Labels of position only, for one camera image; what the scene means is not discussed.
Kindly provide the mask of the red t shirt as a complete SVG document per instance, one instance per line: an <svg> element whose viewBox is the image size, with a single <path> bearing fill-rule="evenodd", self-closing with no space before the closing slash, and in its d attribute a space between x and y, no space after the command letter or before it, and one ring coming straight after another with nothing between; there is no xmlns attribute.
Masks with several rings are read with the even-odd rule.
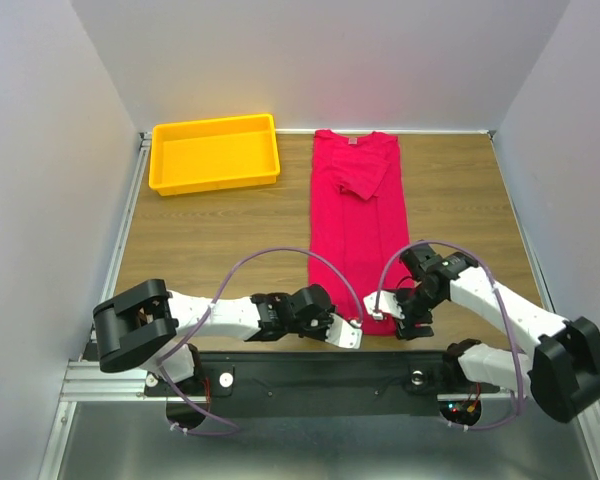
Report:
<svg viewBox="0 0 600 480"><path fill-rule="evenodd" d="M310 176L310 250L332 263L364 298L410 243L399 139L318 130Z"/></svg>

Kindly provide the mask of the yellow plastic tray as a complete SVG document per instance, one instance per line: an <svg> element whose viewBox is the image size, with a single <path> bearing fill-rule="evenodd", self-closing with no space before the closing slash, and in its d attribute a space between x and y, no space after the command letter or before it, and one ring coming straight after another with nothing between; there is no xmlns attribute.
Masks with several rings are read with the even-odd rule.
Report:
<svg viewBox="0 0 600 480"><path fill-rule="evenodd" d="M148 185L161 196L274 184L280 160L269 113L159 124Z"/></svg>

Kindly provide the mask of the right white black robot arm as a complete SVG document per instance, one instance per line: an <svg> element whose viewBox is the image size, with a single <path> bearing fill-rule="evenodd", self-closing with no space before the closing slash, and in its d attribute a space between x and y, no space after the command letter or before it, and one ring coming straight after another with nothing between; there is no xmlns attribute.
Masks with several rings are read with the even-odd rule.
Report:
<svg viewBox="0 0 600 480"><path fill-rule="evenodd" d="M431 334L432 312L445 301L477 314L507 338L507 350L475 340L450 346L450 360L440 366L446 387L488 383L505 388L518 409L530 398L560 423L600 400L600 330L594 322L538 307L498 282L483 261L460 247L443 257L432 243L418 241L390 260L402 263L416 283L379 291L376 298L403 338Z"/></svg>

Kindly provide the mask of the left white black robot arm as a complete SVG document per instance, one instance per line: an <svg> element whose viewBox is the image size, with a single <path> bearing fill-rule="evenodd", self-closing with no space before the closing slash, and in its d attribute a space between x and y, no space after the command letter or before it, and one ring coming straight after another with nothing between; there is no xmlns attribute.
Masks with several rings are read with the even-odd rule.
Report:
<svg viewBox="0 0 600 480"><path fill-rule="evenodd" d="M348 323L336 313L319 285L293 294L256 293L213 300L147 280L99 304L93 322L100 370L120 373L143 369L179 393L195 392L203 371L185 336L229 337L244 342L273 342L294 334L340 348L357 344Z"/></svg>

